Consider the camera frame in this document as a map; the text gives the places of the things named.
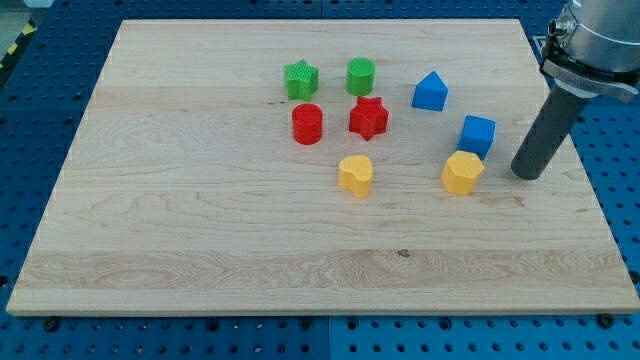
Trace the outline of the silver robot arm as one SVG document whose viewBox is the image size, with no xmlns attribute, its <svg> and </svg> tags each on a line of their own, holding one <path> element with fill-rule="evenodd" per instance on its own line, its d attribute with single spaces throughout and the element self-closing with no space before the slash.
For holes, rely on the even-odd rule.
<svg viewBox="0 0 640 360">
<path fill-rule="evenodd" d="M 583 98 L 639 90 L 639 0 L 569 0 L 548 25 L 540 71 Z"/>
</svg>

